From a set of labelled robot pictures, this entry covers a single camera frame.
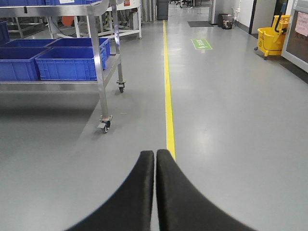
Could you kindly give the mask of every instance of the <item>floor marking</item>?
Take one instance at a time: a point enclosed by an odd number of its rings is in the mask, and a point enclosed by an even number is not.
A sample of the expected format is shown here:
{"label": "floor marking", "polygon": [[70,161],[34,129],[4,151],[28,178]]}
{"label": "floor marking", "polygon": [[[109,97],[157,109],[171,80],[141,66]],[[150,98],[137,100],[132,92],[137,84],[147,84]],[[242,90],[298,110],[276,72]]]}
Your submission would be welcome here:
{"label": "floor marking", "polygon": [[202,39],[191,39],[194,48],[196,50],[212,50],[213,48],[211,45],[208,43],[208,41],[204,38]]}
{"label": "floor marking", "polygon": [[165,61],[165,104],[166,104],[166,135],[167,135],[167,149],[170,151],[173,159],[175,155],[175,142],[174,142],[174,128],[173,128],[173,112],[171,100],[171,84],[169,76],[169,56],[167,46],[167,30],[166,21],[163,24],[164,30],[164,61]]}

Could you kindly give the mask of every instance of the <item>green floor sign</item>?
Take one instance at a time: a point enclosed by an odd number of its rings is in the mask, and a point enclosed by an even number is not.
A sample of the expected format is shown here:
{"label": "green floor sign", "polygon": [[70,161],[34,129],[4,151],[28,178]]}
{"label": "green floor sign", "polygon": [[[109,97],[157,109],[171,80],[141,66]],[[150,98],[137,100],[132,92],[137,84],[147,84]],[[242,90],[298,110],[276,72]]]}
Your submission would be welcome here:
{"label": "green floor sign", "polygon": [[196,50],[212,50],[213,48],[204,38],[202,39],[192,39],[193,45]]}

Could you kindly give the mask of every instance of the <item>shelf frame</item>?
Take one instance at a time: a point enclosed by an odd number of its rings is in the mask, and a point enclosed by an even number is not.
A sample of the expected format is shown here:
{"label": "shelf frame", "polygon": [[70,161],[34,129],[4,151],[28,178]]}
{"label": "shelf frame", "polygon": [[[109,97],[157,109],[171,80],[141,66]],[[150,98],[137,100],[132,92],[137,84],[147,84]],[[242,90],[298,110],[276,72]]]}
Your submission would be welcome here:
{"label": "shelf frame", "polygon": [[[100,105],[102,116],[99,127],[107,132],[110,127],[112,116],[109,115],[105,88],[115,72],[118,69],[119,89],[123,92],[125,81],[123,80],[119,28],[117,25],[117,9],[116,5],[121,4],[123,0],[102,0],[89,5],[59,5],[59,6],[8,6],[0,7],[1,17],[36,17],[46,16],[48,22],[51,23],[53,16],[86,16],[89,27],[89,36],[92,40],[92,48],[94,54],[94,63],[97,81],[37,81],[37,82],[0,82],[0,90],[88,90],[98,89],[100,96]],[[111,4],[112,14],[114,15],[115,30],[115,47],[116,55],[112,55],[107,61],[107,69],[103,71],[101,58],[101,49],[99,46],[98,31],[96,28],[95,17],[101,16]]]}

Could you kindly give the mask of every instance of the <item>trash bin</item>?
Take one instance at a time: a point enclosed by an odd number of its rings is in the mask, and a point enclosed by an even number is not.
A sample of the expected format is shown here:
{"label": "trash bin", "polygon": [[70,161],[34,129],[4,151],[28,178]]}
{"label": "trash bin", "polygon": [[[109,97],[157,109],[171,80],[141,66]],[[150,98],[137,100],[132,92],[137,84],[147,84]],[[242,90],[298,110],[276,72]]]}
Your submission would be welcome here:
{"label": "trash bin", "polygon": [[157,0],[157,19],[168,20],[169,0]]}
{"label": "trash bin", "polygon": [[225,30],[232,29],[234,16],[232,14],[225,14],[222,16],[222,28]]}
{"label": "trash bin", "polygon": [[217,19],[217,26],[218,27],[222,27],[222,16],[223,15],[228,15],[228,13],[220,13],[219,15],[218,15],[218,19]]}

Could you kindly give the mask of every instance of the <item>wheel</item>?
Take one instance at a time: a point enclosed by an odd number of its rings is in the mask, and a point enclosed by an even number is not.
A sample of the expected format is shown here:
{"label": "wheel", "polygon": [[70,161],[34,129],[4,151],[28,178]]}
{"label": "wheel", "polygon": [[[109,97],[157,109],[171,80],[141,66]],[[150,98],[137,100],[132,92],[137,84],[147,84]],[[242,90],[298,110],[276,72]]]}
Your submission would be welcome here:
{"label": "wheel", "polygon": [[111,125],[110,121],[105,122],[105,126],[102,128],[104,134],[108,132],[110,125]]}
{"label": "wheel", "polygon": [[108,132],[108,128],[105,126],[104,128],[102,128],[103,133],[106,134]]}

